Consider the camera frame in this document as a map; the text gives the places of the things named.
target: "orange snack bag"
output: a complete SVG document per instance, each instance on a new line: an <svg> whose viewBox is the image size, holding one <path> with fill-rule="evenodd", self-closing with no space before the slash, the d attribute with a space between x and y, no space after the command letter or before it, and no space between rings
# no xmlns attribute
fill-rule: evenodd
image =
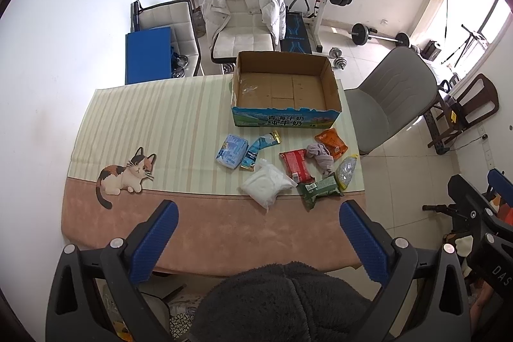
<svg viewBox="0 0 513 342"><path fill-rule="evenodd" d="M328 151L334 160L342 157L342 154L347 151L347 145L337 135L337 130L335 128L327 129L319 135L315 135L315 139L328 148Z"/></svg>

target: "calico cat print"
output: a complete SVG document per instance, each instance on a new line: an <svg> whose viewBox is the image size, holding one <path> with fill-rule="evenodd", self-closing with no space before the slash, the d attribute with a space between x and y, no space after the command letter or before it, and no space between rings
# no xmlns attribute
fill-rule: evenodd
<svg viewBox="0 0 513 342"><path fill-rule="evenodd" d="M125 167L120 165L109 165L100 173L97 180L96 193L100 204L106 209L112 209L112 203L102 196L105 194L118 195L121 190L127 190L129 193L140 193L143 190L140 182L149 178L153 180L151 170L155 162L156 155L144 156L143 147L135 152L135 155L128 161Z"/></svg>

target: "wall socket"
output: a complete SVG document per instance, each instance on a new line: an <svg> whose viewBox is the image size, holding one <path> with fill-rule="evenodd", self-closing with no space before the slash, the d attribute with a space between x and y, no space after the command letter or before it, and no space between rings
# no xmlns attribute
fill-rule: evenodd
<svg viewBox="0 0 513 342"><path fill-rule="evenodd" d="M484 125L480 123L477 126L478 132L480 136L483 136L486 134L486 131L484 129ZM488 169L491 170L495 167L495 164L493 163L493 156L492 156L492 150L490 148L490 143L488 142L488 138L483 141L483 152L484 152L484 159L486 160L486 165L488 166Z"/></svg>

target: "white puffer jacket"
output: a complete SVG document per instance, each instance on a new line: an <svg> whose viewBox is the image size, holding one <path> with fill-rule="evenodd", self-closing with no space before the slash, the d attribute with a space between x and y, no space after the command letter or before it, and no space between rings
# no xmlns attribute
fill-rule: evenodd
<svg viewBox="0 0 513 342"><path fill-rule="evenodd" d="M284 0L245 0L249 13L262 12L262 22L267 25L273 41L278 44L285 38L285 1ZM226 0L204 0L202 4L209 46L230 20L230 11Z"/></svg>

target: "cardboard box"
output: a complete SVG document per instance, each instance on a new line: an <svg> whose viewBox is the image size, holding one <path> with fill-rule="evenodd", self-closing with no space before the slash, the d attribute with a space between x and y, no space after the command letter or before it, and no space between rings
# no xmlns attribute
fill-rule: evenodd
<svg viewBox="0 0 513 342"><path fill-rule="evenodd" d="M239 53L231 109L237 127L325 129L342 112L326 57L272 51Z"/></svg>

